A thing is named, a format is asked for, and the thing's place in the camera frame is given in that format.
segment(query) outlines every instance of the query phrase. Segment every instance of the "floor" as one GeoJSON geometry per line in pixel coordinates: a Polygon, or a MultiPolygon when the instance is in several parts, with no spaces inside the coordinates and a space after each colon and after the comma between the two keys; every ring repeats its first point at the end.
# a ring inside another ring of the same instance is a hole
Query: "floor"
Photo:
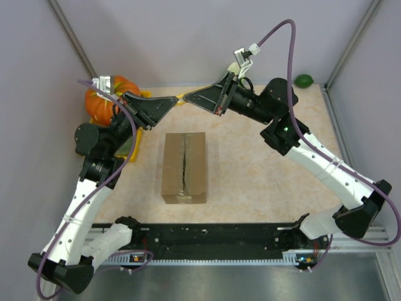
{"type": "MultiPolygon", "coordinates": [[[[150,89],[154,96],[178,95],[199,87],[150,89]]],[[[264,86],[256,86],[259,93],[264,86]]],[[[340,155],[320,87],[295,88],[298,119],[334,154],[340,155]]],[[[269,148],[265,128],[232,111],[217,117],[191,104],[174,107],[139,146],[96,222],[133,216],[141,223],[228,223],[295,221],[339,203],[303,167],[269,148]],[[205,132],[208,160],[206,204],[165,204],[160,196],[164,137],[169,132],[205,132]]]]}
{"type": "Polygon", "coordinates": [[[313,273],[295,267],[148,267],[133,273],[95,274],[81,295],[58,301],[386,301],[374,253],[331,254],[313,273]]]}

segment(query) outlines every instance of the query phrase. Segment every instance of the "table top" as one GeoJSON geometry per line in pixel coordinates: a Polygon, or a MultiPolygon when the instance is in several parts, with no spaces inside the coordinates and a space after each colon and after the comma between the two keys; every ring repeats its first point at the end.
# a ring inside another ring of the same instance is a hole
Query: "table top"
{"type": "MultiPolygon", "coordinates": [[[[199,87],[147,89],[153,96],[178,95],[199,87]]],[[[263,85],[255,86],[260,93],[263,85]]],[[[294,88],[297,118],[340,156],[319,85],[294,88]]],[[[174,107],[139,145],[101,206],[95,222],[132,216],[141,223],[292,222],[339,199],[305,168],[271,149],[260,136],[266,126],[228,110],[222,117],[189,103],[174,107]],[[206,204],[165,204],[160,196],[166,133],[205,132],[208,164],[206,204]]]]}

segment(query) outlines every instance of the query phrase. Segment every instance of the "green vegetable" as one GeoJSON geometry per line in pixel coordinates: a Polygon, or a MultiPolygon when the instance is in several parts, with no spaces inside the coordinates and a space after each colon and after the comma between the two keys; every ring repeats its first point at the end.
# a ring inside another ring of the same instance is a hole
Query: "green vegetable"
{"type": "Polygon", "coordinates": [[[295,79],[295,85],[298,88],[305,89],[310,87],[310,85],[312,84],[313,84],[313,78],[308,74],[298,75],[298,77],[295,79]]]}

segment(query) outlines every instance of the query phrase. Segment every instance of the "gray floor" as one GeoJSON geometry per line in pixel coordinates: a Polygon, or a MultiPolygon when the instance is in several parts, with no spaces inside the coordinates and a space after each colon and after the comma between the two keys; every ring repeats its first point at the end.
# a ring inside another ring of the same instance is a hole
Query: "gray floor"
{"type": "Polygon", "coordinates": [[[95,275],[81,294],[58,301],[389,300],[376,256],[335,255],[310,273],[293,267],[148,267],[95,275]]]}

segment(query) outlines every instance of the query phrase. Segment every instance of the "green avocado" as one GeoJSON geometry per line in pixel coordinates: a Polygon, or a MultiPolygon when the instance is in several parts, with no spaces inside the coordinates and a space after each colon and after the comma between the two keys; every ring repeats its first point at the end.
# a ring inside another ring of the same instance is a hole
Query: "green avocado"
{"type": "Polygon", "coordinates": [[[305,89],[310,87],[310,85],[312,84],[313,84],[313,78],[308,74],[298,75],[297,78],[295,79],[295,85],[298,88],[305,89]]]}

